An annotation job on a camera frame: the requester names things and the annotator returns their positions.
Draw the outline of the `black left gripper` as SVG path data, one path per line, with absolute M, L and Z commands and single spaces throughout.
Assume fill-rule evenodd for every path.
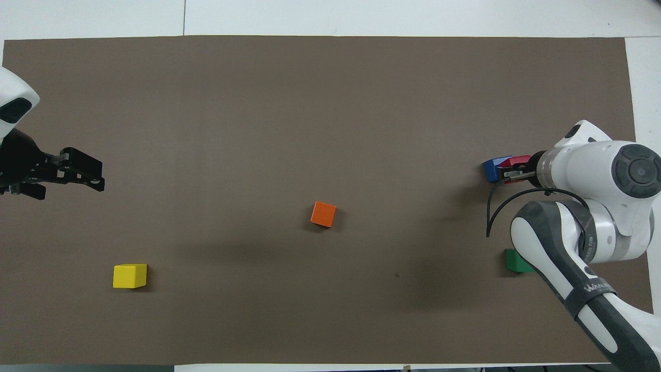
M 20 183 L 30 172 L 32 183 Z M 3 137 L 1 173 L 1 194 L 35 200 L 45 200 L 46 188 L 39 183 L 76 183 L 98 192 L 105 190 L 101 161 L 75 148 L 64 148 L 57 155 L 43 153 L 30 136 L 18 129 Z

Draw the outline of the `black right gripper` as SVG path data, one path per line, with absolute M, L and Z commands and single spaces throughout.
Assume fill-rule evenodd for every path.
M 504 184 L 519 183 L 528 181 L 532 186 L 541 186 L 538 179 L 538 163 L 543 155 L 543 151 L 538 151 L 532 155 L 526 165 L 515 164 L 512 166 L 500 167 L 501 174 L 525 174 L 531 173 L 532 175 L 518 175 L 512 177 L 505 177 Z

